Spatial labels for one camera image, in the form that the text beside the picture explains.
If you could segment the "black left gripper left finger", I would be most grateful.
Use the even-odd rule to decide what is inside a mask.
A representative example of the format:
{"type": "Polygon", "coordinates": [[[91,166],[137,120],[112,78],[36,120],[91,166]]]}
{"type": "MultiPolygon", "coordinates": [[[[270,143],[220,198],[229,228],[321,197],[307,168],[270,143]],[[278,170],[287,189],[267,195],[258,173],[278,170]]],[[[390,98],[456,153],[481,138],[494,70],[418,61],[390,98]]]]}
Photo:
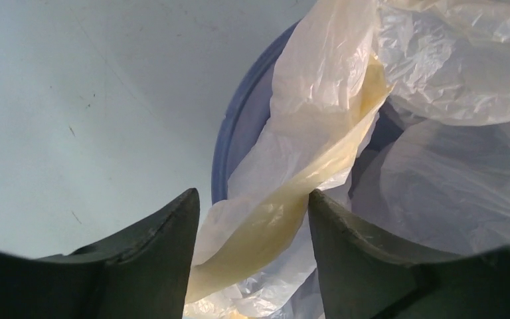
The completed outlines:
{"type": "Polygon", "coordinates": [[[181,318],[199,213],[191,188],[69,255],[0,252],[0,318],[181,318]]]}

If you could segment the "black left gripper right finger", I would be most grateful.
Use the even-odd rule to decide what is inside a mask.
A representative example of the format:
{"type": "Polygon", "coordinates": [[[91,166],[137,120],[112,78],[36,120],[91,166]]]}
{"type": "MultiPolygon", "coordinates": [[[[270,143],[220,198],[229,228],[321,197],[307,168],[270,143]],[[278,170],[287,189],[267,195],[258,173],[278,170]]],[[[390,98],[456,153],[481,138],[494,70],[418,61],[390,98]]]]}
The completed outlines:
{"type": "Polygon", "coordinates": [[[319,190],[308,216],[326,318],[510,318],[510,247],[470,257],[429,249],[319,190]]]}

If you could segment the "translucent yellowish trash bag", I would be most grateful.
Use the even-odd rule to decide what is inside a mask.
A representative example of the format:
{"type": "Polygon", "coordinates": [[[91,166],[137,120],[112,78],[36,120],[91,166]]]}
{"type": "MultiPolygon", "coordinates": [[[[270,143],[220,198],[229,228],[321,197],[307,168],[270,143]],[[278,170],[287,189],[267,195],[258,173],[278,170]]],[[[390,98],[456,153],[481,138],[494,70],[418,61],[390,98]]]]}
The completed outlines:
{"type": "Polygon", "coordinates": [[[510,247],[510,1],[316,2],[200,228],[183,316],[326,318],[309,194],[354,169],[333,200],[366,222],[461,257],[510,247]],[[403,133],[366,150],[385,102],[403,133]]]}

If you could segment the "blue plastic trash bin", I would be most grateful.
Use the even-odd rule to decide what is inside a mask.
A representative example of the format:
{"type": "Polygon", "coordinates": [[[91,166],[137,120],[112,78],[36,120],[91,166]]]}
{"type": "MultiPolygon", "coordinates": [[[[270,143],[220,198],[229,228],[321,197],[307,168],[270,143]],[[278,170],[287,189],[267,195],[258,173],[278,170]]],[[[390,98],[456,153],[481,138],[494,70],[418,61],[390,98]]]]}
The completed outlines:
{"type": "MultiPolygon", "coordinates": [[[[221,123],[212,163],[212,204],[227,198],[227,182],[238,164],[257,142],[263,127],[270,117],[272,77],[274,65],[281,55],[298,22],[286,29],[251,66],[239,84],[221,123]]],[[[397,140],[403,133],[386,111],[391,105],[385,102],[379,119],[373,128],[372,138],[366,150],[379,152],[397,140]]],[[[346,185],[324,190],[338,203],[348,204],[351,186],[358,183],[357,170],[348,177],[346,185]]]]}

